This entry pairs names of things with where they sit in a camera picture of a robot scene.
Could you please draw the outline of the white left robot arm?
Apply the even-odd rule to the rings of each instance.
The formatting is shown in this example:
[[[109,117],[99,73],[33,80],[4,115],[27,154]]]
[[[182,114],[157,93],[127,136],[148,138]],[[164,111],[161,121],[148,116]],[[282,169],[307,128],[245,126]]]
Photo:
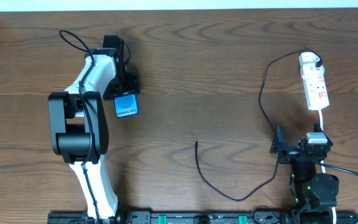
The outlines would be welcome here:
[[[65,223],[117,220],[119,201],[105,164],[109,131],[103,103],[113,101],[118,118],[138,114],[139,83],[126,72],[127,62],[117,47],[91,49],[77,79],[48,97],[52,149],[76,174],[88,206],[81,218]]]

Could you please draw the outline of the blue Galaxy smartphone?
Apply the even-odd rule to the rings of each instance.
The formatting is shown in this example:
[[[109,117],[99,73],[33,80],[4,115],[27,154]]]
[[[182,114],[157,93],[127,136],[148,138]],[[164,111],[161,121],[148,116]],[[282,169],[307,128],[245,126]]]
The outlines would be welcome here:
[[[121,96],[114,99],[117,118],[134,116],[139,113],[136,95]]]

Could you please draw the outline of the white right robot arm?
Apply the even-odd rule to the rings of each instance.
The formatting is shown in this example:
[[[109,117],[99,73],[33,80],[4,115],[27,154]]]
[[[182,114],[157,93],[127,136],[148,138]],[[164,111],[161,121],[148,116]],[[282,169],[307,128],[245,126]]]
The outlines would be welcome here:
[[[337,205],[339,179],[316,170],[332,146],[319,124],[315,124],[313,132],[306,133],[296,146],[287,146],[280,126],[274,127],[270,153],[278,155],[279,164],[291,166],[290,189],[297,199],[296,207],[288,212],[285,223],[333,222],[332,208]]]

